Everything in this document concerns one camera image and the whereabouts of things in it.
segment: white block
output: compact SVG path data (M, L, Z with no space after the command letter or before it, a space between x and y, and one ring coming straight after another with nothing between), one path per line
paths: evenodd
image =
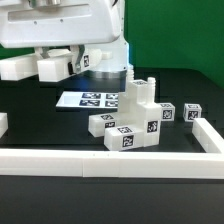
M119 177L223 179L223 158L206 153L120 153Z
M117 126L118 119L118 113L91 115L88 130L94 137L104 136L105 129Z
M204 118L195 118L192 133L207 153L223 153L224 139Z
M39 60L37 62L39 80L41 82L58 82L70 77L68 64L72 62L72 54Z
M145 134L143 146L147 147L147 146L158 145L159 137L160 137L160 132Z
M172 103L158 103L162 107L162 121L174 121L175 107Z
M132 124L133 120L131 119L128 113L107 113L107 114L98 114L89 116L89 132L94 137L101 137L105 134L105 129L113 128L121 125Z
M137 125L146 130L146 123L161 121L162 107L156 103L137 104Z
M184 104L184 120L186 122L193 122L195 118L201 117L202 108L199 104Z
M69 54L69 53L71 53L71 51L69 51L68 49L52 49L47 52L47 54L51 58L62 56L62 55Z
M118 176L118 152L92 152L83 159L83 177Z
M118 93L118 108L119 113L130 113L130 99L126 92Z
M148 83L142 79L133 80L126 83L126 93L129 99L143 103L146 101Z
M21 80L38 74L36 54L28 54L0 61L2 80Z
M1 0L0 6L17 5L21 3L22 3L22 0Z
M143 130L135 125L105 130L104 144L111 151L123 151L143 146Z
M83 176L83 159L91 152L65 150L0 150L0 174Z
M6 113L0 113L0 138L8 130L8 118Z

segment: white cube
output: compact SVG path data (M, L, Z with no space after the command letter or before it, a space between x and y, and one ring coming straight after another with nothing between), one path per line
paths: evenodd
M143 130L135 125L105 130L104 144L110 151L123 151L143 146Z
M172 103L159 103L162 107L162 121L174 121L175 107Z
M186 122L193 122L195 118L201 117L202 108L199 104L184 104L184 120Z

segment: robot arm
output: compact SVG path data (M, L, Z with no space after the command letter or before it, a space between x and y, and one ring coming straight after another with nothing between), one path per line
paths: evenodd
M112 58L113 53L121 55L121 48L124 52L122 55L126 55L126 42L121 31L123 20L119 12L121 4L117 4L118 2L124 1L0 0L0 44L5 48L35 48L35 55L0 62L1 78L11 79L8 78L8 67L11 73L17 73L19 67L23 74L12 80L39 73L40 81L59 81L68 77L68 68L64 69L65 65L72 65L73 73L77 74L97 67L101 60ZM56 54L48 52L50 46L70 46L71 51L63 57L65 51L57 51ZM109 50L112 53L108 54L108 47L116 49L116 52L112 49ZM20 66L21 61L23 67L30 68L29 72L24 72ZM126 57L124 65L120 57L117 57L115 63L113 61L115 60L103 63L103 70L106 68L111 71L108 64L114 66L115 63L119 65L116 69L126 69ZM9 63L14 63L15 69L12 69ZM60 73L65 71L66 74L60 79L45 79L44 76L49 74L49 69L54 72L54 77L58 76L56 72L59 70Z
M0 0L0 6L5 48L108 43L121 33L111 0Z

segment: stacked blocks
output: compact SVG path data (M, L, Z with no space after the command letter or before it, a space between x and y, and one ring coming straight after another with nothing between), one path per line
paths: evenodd
M128 150L159 144L162 107L154 102L155 78L133 80L127 77L126 91L119 93L118 112L109 114L110 128L103 115L89 117L89 131L103 136L111 151Z

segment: white robot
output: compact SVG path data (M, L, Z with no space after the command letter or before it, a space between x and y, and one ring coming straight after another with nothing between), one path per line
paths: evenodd
M124 0L0 0L0 44L35 53L0 61L2 80L39 74L57 82L90 70L97 77L125 75ZM68 46L68 49L49 47Z

